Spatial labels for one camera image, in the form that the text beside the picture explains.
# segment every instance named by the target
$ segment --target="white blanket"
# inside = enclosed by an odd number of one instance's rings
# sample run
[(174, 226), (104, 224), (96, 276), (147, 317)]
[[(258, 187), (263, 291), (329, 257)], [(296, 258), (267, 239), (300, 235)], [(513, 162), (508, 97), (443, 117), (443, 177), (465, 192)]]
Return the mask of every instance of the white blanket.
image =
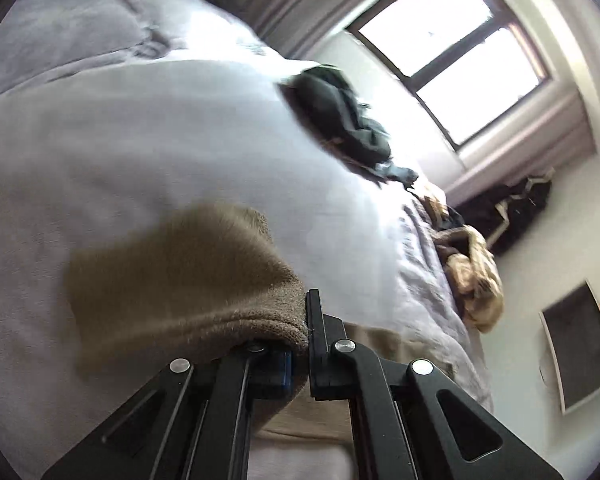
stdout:
[[(428, 341), (463, 387), (490, 402), (399, 186), (381, 190), (323, 152), (251, 66), (95, 69), (0, 96), (0, 448), (24, 480), (39, 478), (161, 366), (76, 373), (79, 341), (62, 293), (70, 251), (200, 199), (262, 211), (328, 314)], [(304, 476), (293, 478), (350, 474), (338, 447), (295, 449)], [(279, 452), (256, 446), (251, 478), (279, 478), (267, 469)]]

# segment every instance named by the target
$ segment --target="window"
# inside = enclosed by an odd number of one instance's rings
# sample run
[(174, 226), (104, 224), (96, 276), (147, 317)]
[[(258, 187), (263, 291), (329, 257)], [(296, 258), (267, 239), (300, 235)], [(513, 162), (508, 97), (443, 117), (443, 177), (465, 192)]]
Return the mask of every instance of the window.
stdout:
[(547, 79), (502, 0), (380, 0), (349, 27), (457, 151)]

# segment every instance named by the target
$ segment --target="black metal bracket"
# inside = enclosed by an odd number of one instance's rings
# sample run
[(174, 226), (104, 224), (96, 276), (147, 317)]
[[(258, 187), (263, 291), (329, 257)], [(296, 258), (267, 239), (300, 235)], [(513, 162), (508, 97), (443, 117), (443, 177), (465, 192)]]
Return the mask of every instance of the black metal bracket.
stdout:
[[(360, 480), (562, 479), (431, 362), (387, 361), (349, 340), (317, 290), (306, 310), (311, 394), (349, 401)], [(181, 361), (43, 480), (245, 480), (253, 401), (290, 395), (292, 353), (256, 341), (201, 367)]]

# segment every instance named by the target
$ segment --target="beige fabric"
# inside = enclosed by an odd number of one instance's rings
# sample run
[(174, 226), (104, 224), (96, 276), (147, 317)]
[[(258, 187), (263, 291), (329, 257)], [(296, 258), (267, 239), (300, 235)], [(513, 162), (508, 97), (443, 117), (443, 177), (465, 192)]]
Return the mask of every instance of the beige fabric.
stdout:
[[(452, 365), (432, 356), (423, 343), (406, 341), (397, 332), (383, 328), (368, 328), (353, 323), (345, 323), (345, 328), (347, 337), (373, 349), (379, 357), (405, 364), (426, 358), (451, 379), (454, 378)], [(349, 403), (346, 400), (313, 400), (309, 385), (306, 384), (300, 394), (272, 418), (258, 436), (271, 440), (311, 439), (351, 443)]]
[(437, 247), (449, 246), (466, 253), (448, 257), (445, 265), (450, 269), (450, 275), (447, 276), (454, 280), (452, 288), (462, 295), (464, 322), (480, 332), (488, 332), (502, 316), (504, 292), (493, 254), (487, 249), (484, 237), (467, 225), (435, 233), (432, 238)]
[(167, 363), (183, 349), (208, 362), (254, 338), (306, 352), (304, 288), (251, 209), (199, 205), (109, 248), (75, 253), (64, 284), (87, 370), (135, 355)]

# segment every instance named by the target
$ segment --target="black screen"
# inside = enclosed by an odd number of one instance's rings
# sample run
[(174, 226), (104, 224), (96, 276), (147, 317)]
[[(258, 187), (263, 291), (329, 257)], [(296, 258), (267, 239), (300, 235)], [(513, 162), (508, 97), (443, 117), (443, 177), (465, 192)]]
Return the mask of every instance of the black screen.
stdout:
[(554, 345), (568, 410), (600, 388), (600, 310), (585, 284), (542, 314)]

